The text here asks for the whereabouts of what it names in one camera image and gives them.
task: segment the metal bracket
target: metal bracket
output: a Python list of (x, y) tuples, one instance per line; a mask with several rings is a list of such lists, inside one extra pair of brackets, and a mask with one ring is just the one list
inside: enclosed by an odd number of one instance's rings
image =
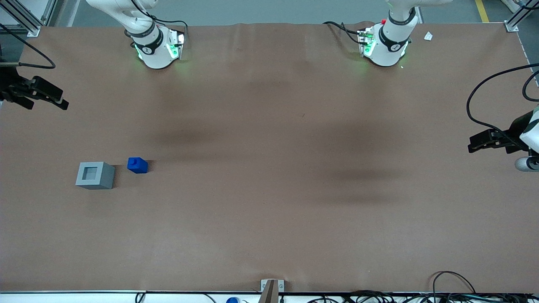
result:
[[(260, 280), (260, 291), (263, 292), (264, 291), (264, 287), (266, 287), (266, 284), (268, 283), (268, 281), (270, 280), (275, 280), (275, 279), (263, 279), (263, 280)], [(285, 291), (285, 281), (284, 280), (275, 280), (277, 282), (277, 286), (278, 286), (278, 290), (279, 292), (284, 292)]]
[(516, 26), (516, 25), (515, 25), (515, 27), (510, 28), (507, 20), (503, 21), (503, 26), (505, 26), (507, 32), (518, 32), (519, 31), (519, 27)]
[(284, 280), (276, 279), (266, 279), (260, 281), (260, 284), (263, 285), (263, 291), (260, 295), (258, 303), (277, 303), (279, 302), (279, 292), (281, 289), (285, 289)]
[(28, 32), (28, 35), (26, 35), (26, 36), (28, 38), (36, 38), (37, 36), (39, 36), (40, 31), (41, 31), (41, 26), (38, 26), (37, 30), (35, 30), (34, 32)]

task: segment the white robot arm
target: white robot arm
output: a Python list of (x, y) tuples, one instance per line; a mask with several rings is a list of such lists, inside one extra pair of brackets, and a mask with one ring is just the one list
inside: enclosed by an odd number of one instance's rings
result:
[(373, 63), (391, 66), (399, 61), (408, 46), (408, 40), (418, 17), (416, 6), (434, 6), (453, 0), (385, 0), (389, 5), (389, 18), (359, 33), (360, 52)]
[(177, 31), (164, 25), (156, 24), (146, 12), (147, 9), (155, 7), (158, 0), (86, 0), (86, 2), (113, 17), (126, 28), (135, 42), (139, 58), (148, 67), (164, 68), (180, 58), (184, 34), (178, 34)]

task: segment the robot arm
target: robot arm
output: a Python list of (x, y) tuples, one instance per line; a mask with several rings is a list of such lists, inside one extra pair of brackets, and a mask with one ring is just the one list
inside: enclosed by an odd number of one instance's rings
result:
[[(146, 10), (155, 7), (158, 0), (135, 0), (139, 8)], [(106, 13), (120, 22), (130, 33), (143, 33), (154, 22), (140, 13), (131, 0), (86, 0), (92, 7)]]
[(389, 5), (389, 16), (393, 20), (405, 21), (410, 11), (416, 6), (436, 6), (447, 4), (453, 0), (385, 0)]
[(515, 168), (539, 172), (539, 107), (516, 118), (503, 134), (487, 129), (470, 137), (469, 153), (487, 148), (505, 148), (507, 154), (525, 151), (528, 156), (517, 159)]
[(148, 67), (164, 68), (180, 58), (184, 34), (178, 34), (177, 31), (164, 25), (156, 24), (149, 14), (143, 13), (146, 9), (155, 7), (158, 0), (86, 0), (86, 2), (113, 17), (126, 28), (135, 42), (139, 58)]
[(373, 63), (391, 66), (404, 56), (408, 40), (418, 22), (416, 6), (434, 6), (453, 0), (385, 0), (389, 5), (389, 18), (382, 24), (360, 32), (360, 52)]

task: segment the gray hollow box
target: gray hollow box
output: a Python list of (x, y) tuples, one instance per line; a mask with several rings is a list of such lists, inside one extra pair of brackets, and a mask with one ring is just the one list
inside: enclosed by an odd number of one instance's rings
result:
[(86, 189), (111, 189), (114, 167), (104, 162), (81, 162), (76, 186)]

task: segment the green led light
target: green led light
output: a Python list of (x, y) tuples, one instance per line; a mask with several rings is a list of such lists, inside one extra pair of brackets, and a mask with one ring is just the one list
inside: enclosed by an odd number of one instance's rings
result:
[(139, 48), (136, 45), (135, 45), (135, 49), (136, 49), (137, 54), (139, 54), (139, 59), (142, 60), (142, 55), (140, 54)]
[(177, 51), (178, 48), (177, 48), (177, 47), (175, 47), (174, 45), (169, 45), (169, 44), (167, 43), (167, 49), (168, 49), (168, 51), (169, 51), (170, 56), (172, 57), (172, 59), (178, 58), (178, 51)]

